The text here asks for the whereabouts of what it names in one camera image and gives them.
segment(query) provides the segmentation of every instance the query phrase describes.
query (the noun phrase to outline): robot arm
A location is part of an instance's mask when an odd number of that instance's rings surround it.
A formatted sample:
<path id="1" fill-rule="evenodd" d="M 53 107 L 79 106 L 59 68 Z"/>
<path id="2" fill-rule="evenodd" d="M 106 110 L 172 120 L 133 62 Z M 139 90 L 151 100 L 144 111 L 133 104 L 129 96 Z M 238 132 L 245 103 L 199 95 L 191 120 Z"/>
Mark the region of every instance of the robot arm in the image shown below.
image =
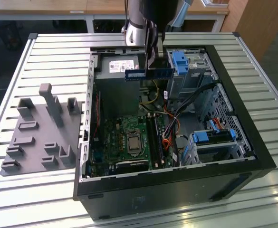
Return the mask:
<path id="1" fill-rule="evenodd" d="M 145 70 L 165 65 L 165 28 L 182 25 L 188 6 L 189 0 L 129 0 L 126 44 L 144 45 Z"/>

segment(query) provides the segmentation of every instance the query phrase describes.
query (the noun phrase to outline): slotted metal table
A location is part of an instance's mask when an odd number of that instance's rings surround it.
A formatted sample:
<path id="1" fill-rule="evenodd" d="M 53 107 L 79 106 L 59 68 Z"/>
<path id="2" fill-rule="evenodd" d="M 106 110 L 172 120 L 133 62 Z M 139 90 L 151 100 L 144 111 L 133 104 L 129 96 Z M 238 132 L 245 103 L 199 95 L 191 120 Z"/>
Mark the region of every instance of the slotted metal table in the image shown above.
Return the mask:
<path id="1" fill-rule="evenodd" d="M 0 227 L 278 227 L 277 90 L 243 40 L 231 33 L 171 33 L 165 43 L 215 46 L 277 168 L 227 200 L 97 222 L 72 200 L 75 169 L 0 176 Z M 85 102 L 90 47 L 124 45 L 121 34 L 31 36 L 0 106 L 0 166 L 16 126 L 20 98 L 44 103 L 38 87 L 51 83 L 60 102 L 71 96 Z"/>

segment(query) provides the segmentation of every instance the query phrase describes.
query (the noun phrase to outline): power supply label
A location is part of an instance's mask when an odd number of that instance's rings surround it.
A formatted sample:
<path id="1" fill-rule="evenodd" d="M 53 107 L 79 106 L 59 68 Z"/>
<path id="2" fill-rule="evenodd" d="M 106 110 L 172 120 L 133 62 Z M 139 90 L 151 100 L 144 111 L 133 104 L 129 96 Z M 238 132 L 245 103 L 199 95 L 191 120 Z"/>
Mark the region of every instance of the power supply label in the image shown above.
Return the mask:
<path id="1" fill-rule="evenodd" d="M 125 72 L 125 70 L 133 70 L 134 61 L 133 60 L 117 60 L 109 62 L 109 72 L 110 73 L 120 73 Z"/>

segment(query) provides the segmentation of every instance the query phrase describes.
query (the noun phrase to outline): motherboard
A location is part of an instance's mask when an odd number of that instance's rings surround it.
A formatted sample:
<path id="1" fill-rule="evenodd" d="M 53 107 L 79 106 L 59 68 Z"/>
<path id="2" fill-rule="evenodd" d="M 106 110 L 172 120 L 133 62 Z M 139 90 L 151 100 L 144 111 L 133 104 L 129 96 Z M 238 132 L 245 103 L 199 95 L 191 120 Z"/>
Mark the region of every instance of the motherboard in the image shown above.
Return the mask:
<path id="1" fill-rule="evenodd" d="M 94 173 L 97 176 L 116 173 L 118 166 L 136 166 L 136 162 L 145 169 L 154 169 L 153 153 L 150 147 L 147 116 L 126 116 L 105 119 L 102 149 L 94 151 Z M 165 130 L 162 115 L 156 118 L 159 134 Z M 161 163 L 169 167 L 170 162 L 163 156 Z"/>

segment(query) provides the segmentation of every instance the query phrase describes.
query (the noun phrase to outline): cpu socket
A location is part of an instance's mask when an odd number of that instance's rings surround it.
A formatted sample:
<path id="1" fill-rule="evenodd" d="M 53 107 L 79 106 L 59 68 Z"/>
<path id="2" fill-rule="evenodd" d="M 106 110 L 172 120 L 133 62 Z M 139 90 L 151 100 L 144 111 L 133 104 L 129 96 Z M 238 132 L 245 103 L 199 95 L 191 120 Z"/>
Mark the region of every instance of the cpu socket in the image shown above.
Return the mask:
<path id="1" fill-rule="evenodd" d="M 133 156 L 138 156 L 142 151 L 140 131 L 130 131 L 126 133 L 127 152 Z"/>

